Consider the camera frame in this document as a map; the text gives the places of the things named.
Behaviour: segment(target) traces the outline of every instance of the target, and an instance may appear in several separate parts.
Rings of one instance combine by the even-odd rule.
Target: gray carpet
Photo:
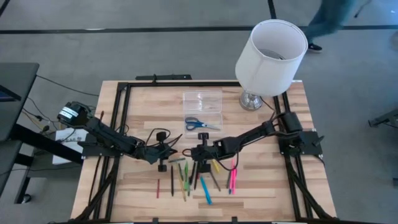
[[[318,4],[275,1],[278,18],[298,25],[308,23]],[[398,24],[398,13],[391,11],[398,12],[397,1],[373,1],[347,24]],[[268,18],[263,0],[11,0],[0,29],[236,26]],[[307,54],[295,77],[303,80],[315,127],[326,136],[326,172],[342,219],[398,219],[398,189],[392,186],[392,177],[398,177],[398,130],[368,126],[368,119],[398,108],[398,51],[391,42],[396,32],[344,30],[318,39],[324,52]],[[133,80],[153,73],[234,79],[234,65],[248,36],[249,32],[0,35],[0,61],[38,62],[39,75],[98,93],[103,80]],[[68,101],[95,105],[97,100],[39,79],[30,97],[52,118]],[[35,111],[29,102],[25,107]],[[37,129],[23,117],[19,122]],[[78,170],[57,172],[62,176]],[[0,223],[69,219],[77,179],[34,179],[28,188],[34,200],[14,205],[21,178],[20,171],[11,174],[0,198]]]

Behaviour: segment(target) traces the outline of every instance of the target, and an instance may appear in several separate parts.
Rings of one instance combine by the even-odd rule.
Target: black desk
[[[0,63],[0,84],[21,97],[20,101],[0,102],[0,174],[4,173],[0,175],[0,195],[8,180],[10,174],[8,171],[12,169],[14,163],[30,167],[34,161],[33,157],[19,153],[22,143],[30,144],[77,164],[83,164],[79,152],[16,124],[34,84],[38,69],[37,63]],[[22,202],[30,181],[30,173],[29,171],[25,173],[15,203]]]

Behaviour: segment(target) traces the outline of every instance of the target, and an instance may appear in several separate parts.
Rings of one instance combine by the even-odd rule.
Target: table leg
[[[15,158],[15,163],[23,165],[23,166],[27,166],[27,167],[32,165],[32,162],[33,162],[32,156],[23,155],[21,153],[18,153],[17,157]]]
[[[22,179],[22,183],[19,186],[17,196],[15,197],[14,203],[22,203],[24,201],[24,196],[26,194],[27,186],[29,185],[30,177],[27,176],[29,173],[28,170],[25,171],[24,178]]]
[[[14,125],[11,133],[11,139],[18,139],[26,144],[30,144],[31,146],[46,150],[53,155],[76,162],[77,164],[83,164],[81,153],[76,152],[75,150],[70,149],[63,144],[46,138],[45,136],[19,124]]]

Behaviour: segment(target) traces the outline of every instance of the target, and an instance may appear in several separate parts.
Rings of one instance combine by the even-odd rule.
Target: butcher block table
[[[96,116],[99,117],[104,111],[102,122],[107,125],[111,121],[118,82],[120,81],[103,82],[98,99]],[[173,82],[195,81],[174,80]],[[266,105],[254,112],[243,110],[239,105],[239,96],[243,89],[236,86],[132,87],[126,120],[126,124],[129,126],[127,135],[146,140],[152,129],[167,128],[171,131],[169,141],[184,133],[182,97],[185,91],[193,90],[222,90],[225,136],[238,136],[249,131],[268,120],[272,114],[272,110]],[[120,122],[124,94],[122,93],[119,104],[118,122]],[[303,128],[314,128],[303,83],[293,82],[287,95],[290,109],[297,113]],[[274,107],[272,98],[265,100]],[[284,111],[282,99],[280,99],[280,106]],[[156,143],[155,138],[156,136],[153,134],[149,143]],[[209,143],[212,144],[214,140],[216,139],[209,139]],[[183,157],[184,149],[195,147],[200,143],[200,140],[187,139],[182,136],[173,147],[178,153],[174,154],[171,159]],[[89,157],[84,161],[71,218],[78,216],[87,206],[97,160],[97,157]],[[190,168],[188,175],[190,175],[193,161],[189,157],[187,157],[187,161]],[[336,216],[323,164],[314,156],[302,156],[302,161],[309,191],[327,213]],[[231,166],[230,159],[222,161],[222,163],[226,167]],[[226,188],[228,171],[222,167],[220,167],[220,173],[212,168],[221,187],[220,192],[210,174],[203,174],[213,201],[212,205],[207,204],[200,181],[198,181],[196,190],[193,190],[192,186],[190,196],[184,202],[178,181],[177,166],[174,166],[174,196],[172,197],[170,193],[171,167],[166,162],[167,172],[158,172],[158,164],[150,165],[146,161],[122,156],[111,215],[112,222],[151,222],[155,217],[159,218],[160,222],[230,222],[231,217],[234,216],[239,221],[295,220],[284,157],[279,153],[276,137],[261,139],[244,147],[239,153],[235,195],[228,194]],[[93,194],[98,189],[101,168],[100,164]],[[159,198],[156,198],[158,179],[160,179],[160,193]],[[297,192],[301,215],[305,217],[302,194],[298,188]],[[105,192],[100,218],[104,217],[107,196],[108,193]]]

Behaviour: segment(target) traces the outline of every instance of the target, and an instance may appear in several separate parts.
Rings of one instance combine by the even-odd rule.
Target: person's leg
[[[316,24],[323,24],[326,22],[326,1],[322,0],[321,5],[319,6],[318,12],[315,14],[311,22],[309,23],[308,27],[304,30],[304,34],[307,37],[308,43],[311,44],[313,40],[313,33],[314,33],[314,25]]]
[[[355,0],[323,0],[319,18],[324,17],[325,20],[320,23],[310,24],[305,29],[304,34],[307,36],[308,43],[312,44],[314,38],[332,34],[340,29],[354,6],[354,2]]]

